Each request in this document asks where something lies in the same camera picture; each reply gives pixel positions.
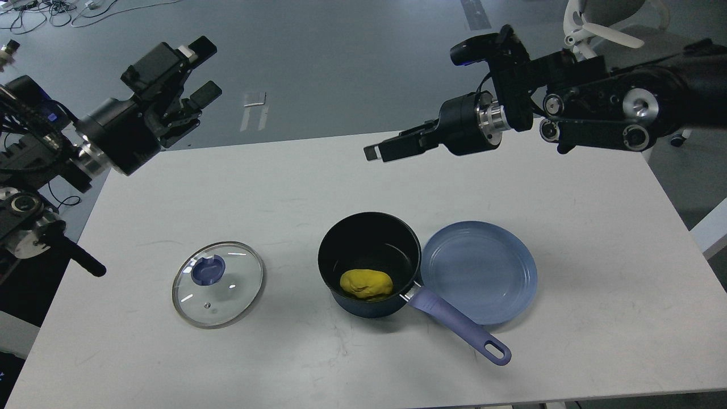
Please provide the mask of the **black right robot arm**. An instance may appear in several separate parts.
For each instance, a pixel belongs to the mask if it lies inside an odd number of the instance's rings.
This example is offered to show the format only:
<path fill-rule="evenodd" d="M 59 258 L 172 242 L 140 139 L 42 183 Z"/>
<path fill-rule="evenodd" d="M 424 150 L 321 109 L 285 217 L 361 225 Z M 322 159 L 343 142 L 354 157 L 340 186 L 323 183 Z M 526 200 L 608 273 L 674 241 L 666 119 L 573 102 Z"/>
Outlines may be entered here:
<path fill-rule="evenodd" d="M 486 62 L 494 91 L 445 101 L 438 118 L 365 147 L 369 161 L 422 155 L 443 145 L 453 155 L 492 151 L 507 130 L 532 129 L 565 155 L 575 147 L 641 152 L 683 128 L 725 128 L 725 47 L 704 39 L 677 54 L 607 67 L 562 49 L 533 60 L 510 25 L 450 51 L 457 66 Z"/>

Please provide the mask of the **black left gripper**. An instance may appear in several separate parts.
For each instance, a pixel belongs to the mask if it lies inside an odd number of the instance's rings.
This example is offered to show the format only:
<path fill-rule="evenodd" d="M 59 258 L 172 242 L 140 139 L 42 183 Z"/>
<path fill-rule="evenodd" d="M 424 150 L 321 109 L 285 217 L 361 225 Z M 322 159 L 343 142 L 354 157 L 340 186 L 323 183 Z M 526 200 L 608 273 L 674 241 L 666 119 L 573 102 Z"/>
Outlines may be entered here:
<path fill-rule="evenodd" d="M 200 125 L 200 116 L 222 89 L 207 81 L 187 98 L 180 95 L 191 72 L 218 51 L 206 36 L 172 48 L 161 42 L 120 76 L 134 95 L 109 98 L 76 123 L 83 147 L 120 174 L 130 176 Z"/>

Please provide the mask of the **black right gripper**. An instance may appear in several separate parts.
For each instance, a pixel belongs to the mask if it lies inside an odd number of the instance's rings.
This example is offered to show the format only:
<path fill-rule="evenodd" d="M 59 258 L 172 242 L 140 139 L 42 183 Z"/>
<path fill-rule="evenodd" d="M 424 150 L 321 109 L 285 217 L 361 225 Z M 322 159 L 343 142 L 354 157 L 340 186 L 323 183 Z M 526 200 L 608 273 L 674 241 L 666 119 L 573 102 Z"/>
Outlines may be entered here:
<path fill-rule="evenodd" d="M 367 161 L 395 161 L 423 155 L 440 144 L 456 156 L 499 148 L 502 131 L 496 129 L 489 109 L 495 101 L 488 91 L 468 93 L 445 101 L 438 119 L 400 132 L 363 148 Z"/>

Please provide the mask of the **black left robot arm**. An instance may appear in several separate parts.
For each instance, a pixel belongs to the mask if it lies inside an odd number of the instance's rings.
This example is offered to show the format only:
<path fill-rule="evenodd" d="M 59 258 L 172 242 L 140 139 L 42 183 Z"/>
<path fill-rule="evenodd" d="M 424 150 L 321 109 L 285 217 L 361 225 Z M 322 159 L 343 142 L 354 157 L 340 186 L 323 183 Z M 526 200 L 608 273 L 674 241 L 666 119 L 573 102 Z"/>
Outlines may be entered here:
<path fill-rule="evenodd" d="M 62 178 L 85 193 L 104 171 L 129 176 L 192 132 L 222 91 L 207 81 L 184 98 L 185 82 L 216 51 L 205 36 L 177 48 L 162 42 L 120 76 L 132 92 L 127 100 L 110 98 L 81 118 L 29 76 L 2 86 L 2 132 L 18 136 L 2 148 L 2 279 L 49 249 L 93 276 L 106 274 L 65 235 L 58 207 L 39 190 Z"/>

